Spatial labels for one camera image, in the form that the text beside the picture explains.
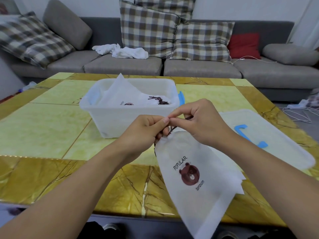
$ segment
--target gray sofa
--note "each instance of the gray sofa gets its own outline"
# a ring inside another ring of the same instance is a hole
[[[232,65],[213,61],[162,60],[156,57],[136,60],[117,59],[111,54],[101,56],[92,50],[94,45],[118,43],[122,46],[120,18],[83,17],[82,20],[93,30],[84,50],[70,53],[45,70],[14,59],[10,64],[12,70],[26,82],[39,81],[58,72],[245,78],[273,101],[299,101],[307,97],[312,89],[319,87],[319,70],[306,66],[269,64],[247,59],[238,60]],[[233,34],[258,32],[261,52],[267,44],[286,43],[293,25],[293,22],[285,21],[235,21]],[[271,62],[265,57],[262,60]]]

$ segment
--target bear print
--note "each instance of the bear print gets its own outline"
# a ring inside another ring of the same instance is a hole
[[[186,185],[195,185],[199,181],[199,171],[194,165],[186,163],[185,167],[179,170],[179,173]]]

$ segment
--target yellow marble surface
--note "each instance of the yellow marble surface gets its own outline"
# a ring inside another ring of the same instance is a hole
[[[78,102],[95,81],[117,75],[59,73],[0,104],[0,201],[30,205],[53,189],[85,160],[108,145]],[[247,80],[168,78],[186,102],[211,100],[218,111],[250,109],[288,135],[318,161],[319,146]],[[305,171],[319,179],[318,163]],[[254,185],[242,183],[222,222],[285,226]],[[124,166],[103,193],[96,213],[179,217],[157,166],[154,148]]]

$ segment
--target drawstring bag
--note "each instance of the drawstring bag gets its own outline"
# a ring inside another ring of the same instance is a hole
[[[210,239],[236,193],[242,174],[229,169],[210,147],[176,128],[155,146],[169,195],[195,239]]]
[[[170,100],[166,96],[148,95],[139,91],[128,79],[120,74],[108,90],[103,92],[98,104],[106,107],[116,107],[120,105],[168,105]]]

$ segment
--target checkered pillow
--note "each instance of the checkered pillow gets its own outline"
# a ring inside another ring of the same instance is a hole
[[[122,42],[125,47],[144,48],[149,56],[169,58],[173,51],[179,17],[138,7],[120,0]]]
[[[72,45],[50,31],[34,12],[0,24],[0,47],[43,69],[75,51]]]
[[[181,23],[192,19],[195,0],[135,0],[135,4],[160,12],[168,12],[178,15]]]
[[[189,23],[178,26],[173,60],[206,60],[231,63],[227,45],[233,32],[232,23]]]

